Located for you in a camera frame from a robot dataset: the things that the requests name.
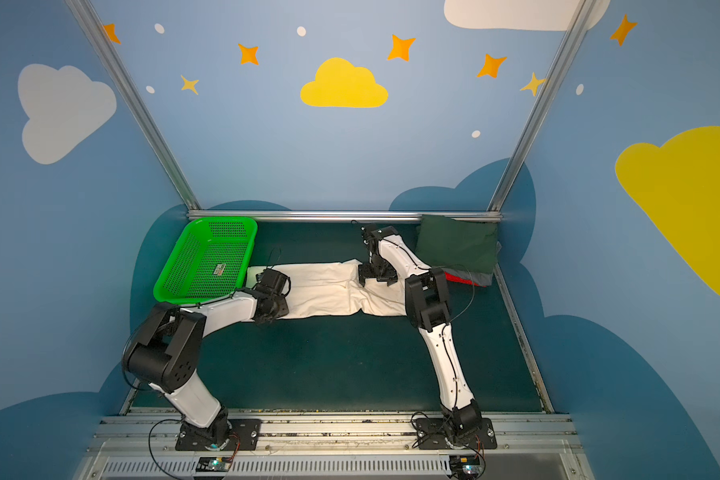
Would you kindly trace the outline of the white printed t shirt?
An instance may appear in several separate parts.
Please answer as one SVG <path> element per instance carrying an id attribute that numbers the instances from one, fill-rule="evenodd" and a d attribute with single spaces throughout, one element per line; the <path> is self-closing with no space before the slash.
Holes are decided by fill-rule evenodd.
<path id="1" fill-rule="evenodd" d="M 349 316 L 357 312 L 379 317 L 405 316 L 404 285 L 373 278 L 359 282 L 358 260 L 334 263 L 283 264 L 274 269 L 291 280 L 287 319 Z"/>

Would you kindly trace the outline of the green plastic perforated basket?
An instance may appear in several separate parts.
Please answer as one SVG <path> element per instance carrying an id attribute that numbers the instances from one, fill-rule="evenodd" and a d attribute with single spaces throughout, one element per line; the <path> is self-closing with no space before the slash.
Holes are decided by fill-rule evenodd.
<path id="1" fill-rule="evenodd" d="M 158 302 L 196 304 L 226 296 L 244 285 L 258 232 L 248 217 L 212 217 L 182 231 L 155 285 Z M 224 263 L 222 276 L 214 276 Z"/>

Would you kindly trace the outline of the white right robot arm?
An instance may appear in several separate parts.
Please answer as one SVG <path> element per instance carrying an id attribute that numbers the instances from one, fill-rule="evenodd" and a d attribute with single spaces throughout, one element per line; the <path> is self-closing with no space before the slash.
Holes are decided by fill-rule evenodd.
<path id="1" fill-rule="evenodd" d="M 456 352 L 446 274 L 419 259 L 392 226 L 368 224 L 361 232 L 369 258 L 358 267 L 359 282 L 403 286 L 405 313 L 426 344 L 438 381 L 444 436 L 464 445 L 483 419 Z"/>

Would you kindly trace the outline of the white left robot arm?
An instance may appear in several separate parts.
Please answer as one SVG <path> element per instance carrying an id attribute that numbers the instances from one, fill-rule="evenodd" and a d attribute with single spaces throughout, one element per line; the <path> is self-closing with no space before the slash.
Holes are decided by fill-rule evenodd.
<path id="1" fill-rule="evenodd" d="M 121 367 L 162 394 L 181 415 L 180 451 L 235 449 L 228 410 L 201 380 L 197 368 L 205 337 L 238 323 L 271 323 L 289 313 L 291 279 L 266 268 L 253 287 L 192 305 L 155 304 L 124 347 Z"/>

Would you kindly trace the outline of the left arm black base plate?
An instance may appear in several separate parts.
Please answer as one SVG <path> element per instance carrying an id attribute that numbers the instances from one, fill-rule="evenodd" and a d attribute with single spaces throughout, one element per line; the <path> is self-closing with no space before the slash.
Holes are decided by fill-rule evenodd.
<path id="1" fill-rule="evenodd" d="M 207 428 L 183 422 L 176 440 L 176 451 L 233 452 L 253 451 L 257 447 L 261 421 L 221 419 Z"/>

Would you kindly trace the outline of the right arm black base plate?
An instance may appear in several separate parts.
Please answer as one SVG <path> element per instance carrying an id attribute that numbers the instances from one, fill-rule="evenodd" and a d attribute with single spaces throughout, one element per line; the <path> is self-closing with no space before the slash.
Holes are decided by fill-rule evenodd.
<path id="1" fill-rule="evenodd" d="M 411 425 L 416 435 L 412 447 L 420 450 L 468 449 L 477 451 L 498 448 L 493 423 L 488 418 L 483 418 L 482 425 L 475 431 L 455 440 L 447 437 L 443 424 L 442 418 L 426 416 L 412 418 Z"/>

